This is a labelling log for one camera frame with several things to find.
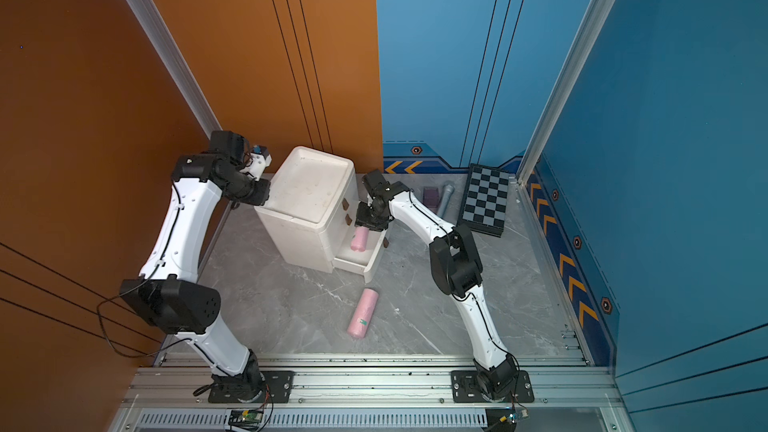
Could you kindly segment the pink roll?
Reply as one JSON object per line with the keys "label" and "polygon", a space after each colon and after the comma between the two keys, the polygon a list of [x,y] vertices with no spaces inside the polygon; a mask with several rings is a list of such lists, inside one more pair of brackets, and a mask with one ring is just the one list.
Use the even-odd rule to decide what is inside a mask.
{"label": "pink roll", "polygon": [[371,318],[375,311],[378,297],[379,294],[373,289],[365,288],[363,290],[355,312],[347,328],[347,333],[351,337],[355,339],[362,339],[365,337],[370,326]]}
{"label": "pink roll", "polygon": [[350,249],[354,252],[365,252],[367,249],[368,236],[369,229],[367,227],[357,226],[350,243]]}

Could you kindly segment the white bottom drawer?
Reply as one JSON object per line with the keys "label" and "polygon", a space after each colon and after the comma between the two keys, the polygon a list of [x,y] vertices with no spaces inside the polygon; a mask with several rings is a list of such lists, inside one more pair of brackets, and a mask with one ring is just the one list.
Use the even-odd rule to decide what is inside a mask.
{"label": "white bottom drawer", "polygon": [[354,252],[350,249],[350,243],[356,229],[355,221],[346,214],[343,224],[345,234],[332,260],[332,265],[335,269],[360,275],[365,283],[370,283],[378,270],[383,251],[388,246],[387,232],[369,231],[366,251]]}

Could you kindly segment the white plastic drawer cabinet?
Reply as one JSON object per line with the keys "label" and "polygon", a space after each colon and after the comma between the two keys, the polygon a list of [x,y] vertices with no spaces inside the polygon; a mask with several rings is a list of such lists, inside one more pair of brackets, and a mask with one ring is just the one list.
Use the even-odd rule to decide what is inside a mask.
{"label": "white plastic drawer cabinet", "polygon": [[288,264],[331,273],[338,270],[332,260],[345,234],[344,217],[355,221],[359,202],[351,160],[297,146],[255,210]]}

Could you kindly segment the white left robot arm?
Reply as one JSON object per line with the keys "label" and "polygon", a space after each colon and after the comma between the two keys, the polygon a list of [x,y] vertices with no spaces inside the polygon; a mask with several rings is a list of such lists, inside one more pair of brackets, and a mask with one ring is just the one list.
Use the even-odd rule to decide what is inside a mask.
{"label": "white left robot arm", "polygon": [[266,202],[269,182],[262,174],[271,162],[262,148],[181,157],[171,175],[170,204],[155,246],[138,278],[120,287],[120,298],[147,324],[189,344],[220,387],[258,388],[263,377],[254,353],[226,325],[219,292],[199,284],[200,254],[221,200]]}

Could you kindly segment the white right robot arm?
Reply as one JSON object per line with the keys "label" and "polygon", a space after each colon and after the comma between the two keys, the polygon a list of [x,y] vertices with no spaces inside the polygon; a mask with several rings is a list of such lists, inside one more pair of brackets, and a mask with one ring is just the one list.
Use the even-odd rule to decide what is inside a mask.
{"label": "white right robot arm", "polygon": [[452,298],[470,338],[481,393],[491,401],[509,398],[520,366],[492,320],[482,286],[483,264],[471,230],[439,217],[406,185],[388,181],[379,170],[365,174],[362,183],[368,199],[358,203],[355,224],[383,232],[398,221],[428,245],[433,281]]}

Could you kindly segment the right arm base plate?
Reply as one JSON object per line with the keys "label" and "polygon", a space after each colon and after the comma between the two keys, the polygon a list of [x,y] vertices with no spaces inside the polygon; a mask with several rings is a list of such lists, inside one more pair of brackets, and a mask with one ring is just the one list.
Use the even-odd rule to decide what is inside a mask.
{"label": "right arm base plate", "polygon": [[535,401],[531,379],[525,370],[501,381],[476,370],[454,370],[450,378],[455,403],[531,404]]}

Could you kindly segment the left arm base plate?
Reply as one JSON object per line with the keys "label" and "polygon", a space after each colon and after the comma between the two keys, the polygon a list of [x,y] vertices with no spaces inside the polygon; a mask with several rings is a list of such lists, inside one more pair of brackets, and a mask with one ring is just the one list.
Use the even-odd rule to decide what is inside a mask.
{"label": "left arm base plate", "polygon": [[285,404],[289,401],[295,372],[261,371],[254,378],[213,375],[208,401],[221,404]]}

